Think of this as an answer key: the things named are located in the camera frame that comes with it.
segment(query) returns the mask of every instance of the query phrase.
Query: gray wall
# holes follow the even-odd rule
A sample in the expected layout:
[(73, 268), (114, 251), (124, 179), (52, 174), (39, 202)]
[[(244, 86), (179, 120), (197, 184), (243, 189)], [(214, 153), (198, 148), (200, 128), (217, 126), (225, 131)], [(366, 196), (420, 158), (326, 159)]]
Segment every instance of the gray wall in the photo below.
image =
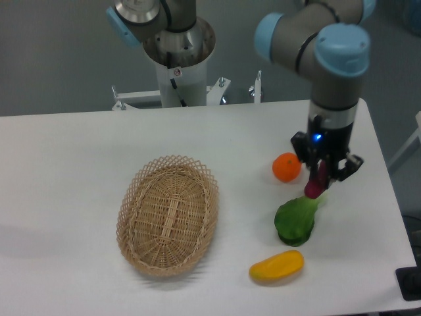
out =
[[(260, 19), (272, 11), (292, 14), (296, 2), (197, 0), (198, 14), (217, 37), (208, 81), (232, 80), (230, 103), (250, 102), (247, 88), (258, 69), (264, 101), (309, 98), (307, 82), (264, 62), (253, 48)], [(108, 111), (113, 84), (119, 92), (157, 90), (153, 67), (141, 49), (125, 47), (107, 24), (111, 3), (0, 1), (0, 116)], [(386, 160), (414, 132), (414, 116), (421, 111), (421, 38), (402, 27), (393, 3), (379, 0), (374, 16), (363, 24), (372, 37), (372, 63), (362, 97)], [(401, 210), (421, 215), (421, 151), (391, 178)]]

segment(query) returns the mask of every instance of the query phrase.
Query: woven basket rim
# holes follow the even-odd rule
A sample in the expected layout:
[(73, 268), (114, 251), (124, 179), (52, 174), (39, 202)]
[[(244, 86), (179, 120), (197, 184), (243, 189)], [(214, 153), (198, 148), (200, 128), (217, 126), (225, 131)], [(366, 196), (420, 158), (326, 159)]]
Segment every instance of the woven basket rim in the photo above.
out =
[[(142, 202), (153, 184), (166, 176), (190, 177), (191, 181), (201, 186), (204, 193), (205, 209), (203, 210), (203, 220), (200, 231), (196, 237), (194, 248), (183, 261), (169, 267), (159, 267), (151, 265), (142, 260), (142, 256), (135, 250), (136, 245), (132, 234), (142, 208)], [(125, 230), (121, 231), (120, 225), (123, 223), (123, 216), (131, 212), (129, 217), (124, 217)], [(190, 270), (202, 258), (214, 233), (218, 217), (218, 185), (214, 176), (206, 165), (198, 160), (186, 156), (166, 156), (155, 159), (146, 164), (132, 180), (126, 195), (123, 199), (117, 223), (117, 241), (122, 255), (137, 270), (156, 276), (169, 276)]]

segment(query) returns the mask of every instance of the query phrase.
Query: white table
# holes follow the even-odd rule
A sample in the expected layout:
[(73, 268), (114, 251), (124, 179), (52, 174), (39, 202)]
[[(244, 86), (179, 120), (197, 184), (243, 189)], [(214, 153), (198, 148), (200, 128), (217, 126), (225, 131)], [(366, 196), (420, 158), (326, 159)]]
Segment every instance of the white table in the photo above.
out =
[[(308, 101), (0, 118), (0, 314), (337, 315), (419, 307), (395, 269), (414, 266), (365, 102), (351, 140), (361, 170), (329, 190), (306, 265), (260, 286), (257, 261), (290, 249), (273, 225), (300, 196), (272, 175), (307, 125)], [(196, 269), (155, 280), (120, 255), (116, 222), (134, 174), (154, 158), (201, 160), (220, 186), (214, 240)]]

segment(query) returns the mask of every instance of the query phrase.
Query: blue led light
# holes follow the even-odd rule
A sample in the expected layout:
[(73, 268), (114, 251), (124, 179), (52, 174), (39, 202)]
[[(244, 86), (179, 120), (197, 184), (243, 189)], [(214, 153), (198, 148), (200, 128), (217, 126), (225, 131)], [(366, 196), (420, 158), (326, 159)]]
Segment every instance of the blue led light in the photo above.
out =
[(313, 141), (315, 143), (319, 142), (321, 139), (322, 139), (322, 135), (320, 135), (320, 134), (313, 135)]

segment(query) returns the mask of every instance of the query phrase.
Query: wicker basket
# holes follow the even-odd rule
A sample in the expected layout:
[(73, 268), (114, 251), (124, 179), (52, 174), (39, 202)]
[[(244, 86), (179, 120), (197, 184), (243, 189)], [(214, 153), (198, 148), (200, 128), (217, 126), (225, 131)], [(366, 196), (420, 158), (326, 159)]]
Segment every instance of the wicker basket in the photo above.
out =
[(166, 156), (132, 180), (118, 214), (117, 241), (137, 270), (170, 276), (192, 269), (218, 217), (218, 186), (200, 161)]

